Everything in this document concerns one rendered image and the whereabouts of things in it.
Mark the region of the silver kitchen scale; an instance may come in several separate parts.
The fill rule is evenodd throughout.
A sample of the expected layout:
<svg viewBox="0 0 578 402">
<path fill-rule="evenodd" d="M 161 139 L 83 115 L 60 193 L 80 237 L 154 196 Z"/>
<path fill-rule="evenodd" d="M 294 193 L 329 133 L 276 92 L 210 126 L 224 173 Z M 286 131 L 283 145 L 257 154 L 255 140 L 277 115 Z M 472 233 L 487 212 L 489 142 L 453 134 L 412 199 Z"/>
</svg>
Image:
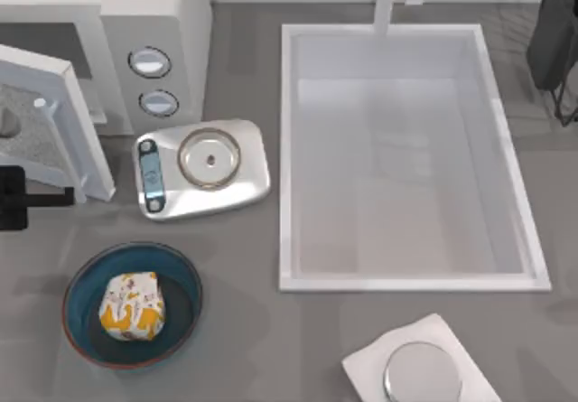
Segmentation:
<svg viewBox="0 0 578 402">
<path fill-rule="evenodd" d="M 262 133 L 245 119 L 146 133 L 135 140 L 132 157 L 138 205 L 153 221 L 239 208 L 271 187 Z"/>
</svg>

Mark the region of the white sink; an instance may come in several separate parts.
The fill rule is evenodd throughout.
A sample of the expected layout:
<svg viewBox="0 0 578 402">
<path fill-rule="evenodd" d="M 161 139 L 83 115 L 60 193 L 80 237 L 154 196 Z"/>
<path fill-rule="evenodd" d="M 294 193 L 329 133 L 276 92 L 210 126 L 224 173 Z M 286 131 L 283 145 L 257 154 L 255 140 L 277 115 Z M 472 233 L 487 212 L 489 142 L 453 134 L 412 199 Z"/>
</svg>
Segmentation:
<svg viewBox="0 0 578 402">
<path fill-rule="evenodd" d="M 552 287 L 477 24 L 286 24 L 279 287 Z"/>
</svg>

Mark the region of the round microwave knob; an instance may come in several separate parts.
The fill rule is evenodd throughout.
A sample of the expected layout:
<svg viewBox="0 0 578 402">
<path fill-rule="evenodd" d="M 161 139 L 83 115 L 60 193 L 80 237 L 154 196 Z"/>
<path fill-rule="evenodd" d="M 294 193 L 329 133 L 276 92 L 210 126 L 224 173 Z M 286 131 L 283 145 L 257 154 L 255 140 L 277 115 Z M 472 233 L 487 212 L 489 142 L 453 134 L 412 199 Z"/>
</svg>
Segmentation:
<svg viewBox="0 0 578 402">
<path fill-rule="evenodd" d="M 178 111 L 180 104 L 171 92 L 158 89 L 141 94 L 139 106 L 148 115 L 169 117 Z"/>
<path fill-rule="evenodd" d="M 130 69 L 145 79 L 160 79 L 172 69 L 169 56 L 151 46 L 131 51 L 127 60 Z"/>
</svg>

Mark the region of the pale microwave oven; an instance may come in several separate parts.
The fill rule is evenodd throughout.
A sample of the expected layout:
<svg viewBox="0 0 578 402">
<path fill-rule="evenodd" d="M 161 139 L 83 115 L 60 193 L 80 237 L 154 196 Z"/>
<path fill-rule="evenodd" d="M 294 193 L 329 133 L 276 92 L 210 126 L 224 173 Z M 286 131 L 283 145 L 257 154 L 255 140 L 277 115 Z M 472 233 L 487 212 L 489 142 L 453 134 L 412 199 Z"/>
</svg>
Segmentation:
<svg viewBox="0 0 578 402">
<path fill-rule="evenodd" d="M 210 0 L 0 0 L 0 44 L 69 61 L 103 136 L 138 136 L 202 117 L 210 52 Z M 145 79 L 131 51 L 165 52 L 171 71 Z M 141 94 L 171 92 L 169 117 L 139 106 Z"/>
</svg>

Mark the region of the blue bowl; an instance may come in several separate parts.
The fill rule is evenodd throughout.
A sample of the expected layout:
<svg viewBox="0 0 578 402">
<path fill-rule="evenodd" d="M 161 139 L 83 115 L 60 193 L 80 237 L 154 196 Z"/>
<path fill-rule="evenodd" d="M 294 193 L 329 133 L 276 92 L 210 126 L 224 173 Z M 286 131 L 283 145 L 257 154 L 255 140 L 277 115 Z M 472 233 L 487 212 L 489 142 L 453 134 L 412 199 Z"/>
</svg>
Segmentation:
<svg viewBox="0 0 578 402">
<path fill-rule="evenodd" d="M 107 282 L 122 273 L 144 271 L 159 276 L 167 323 L 152 341 L 118 341 L 98 322 Z M 101 251 L 70 280 L 62 299 L 61 327 L 82 359 L 107 369 L 144 369 L 185 345 L 202 308 L 200 275 L 181 251 L 160 243 L 127 242 Z"/>
</svg>

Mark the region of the pale microwave door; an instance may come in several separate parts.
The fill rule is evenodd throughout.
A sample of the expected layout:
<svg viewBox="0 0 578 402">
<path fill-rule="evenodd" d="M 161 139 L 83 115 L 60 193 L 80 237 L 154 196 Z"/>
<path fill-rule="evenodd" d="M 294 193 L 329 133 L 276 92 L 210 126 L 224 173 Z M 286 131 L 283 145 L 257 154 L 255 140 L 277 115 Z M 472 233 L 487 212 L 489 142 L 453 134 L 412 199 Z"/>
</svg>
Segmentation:
<svg viewBox="0 0 578 402">
<path fill-rule="evenodd" d="M 110 201 L 116 187 L 79 81 L 69 61 L 0 44 L 0 86 L 29 104 L 6 97 L 0 116 L 20 123 L 0 137 L 0 166 L 17 165 L 30 180 L 70 187 L 76 202 Z"/>
</svg>

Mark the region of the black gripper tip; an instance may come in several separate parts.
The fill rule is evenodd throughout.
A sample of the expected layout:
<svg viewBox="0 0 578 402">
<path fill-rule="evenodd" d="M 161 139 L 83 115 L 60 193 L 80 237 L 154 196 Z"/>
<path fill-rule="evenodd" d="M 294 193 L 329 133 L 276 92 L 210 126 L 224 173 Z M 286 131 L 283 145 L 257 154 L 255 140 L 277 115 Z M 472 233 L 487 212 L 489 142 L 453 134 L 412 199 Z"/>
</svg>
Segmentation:
<svg viewBox="0 0 578 402">
<path fill-rule="evenodd" d="M 27 229 L 30 208 L 64 208 L 74 204 L 73 187 L 64 187 L 62 193 L 30 194 L 23 167 L 0 166 L 0 231 Z"/>
</svg>

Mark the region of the black folding rack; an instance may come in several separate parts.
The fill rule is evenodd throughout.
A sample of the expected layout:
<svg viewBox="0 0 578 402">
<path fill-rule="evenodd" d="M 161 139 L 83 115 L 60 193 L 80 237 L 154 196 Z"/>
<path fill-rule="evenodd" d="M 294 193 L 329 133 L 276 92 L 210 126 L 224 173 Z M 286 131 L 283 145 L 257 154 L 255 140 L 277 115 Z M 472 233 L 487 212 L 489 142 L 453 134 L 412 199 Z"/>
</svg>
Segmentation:
<svg viewBox="0 0 578 402">
<path fill-rule="evenodd" d="M 563 113 L 567 80 L 578 64 L 578 0 L 541 0 L 526 59 L 536 89 L 553 98 L 555 118 L 562 126 L 578 122 L 578 106 Z"/>
</svg>

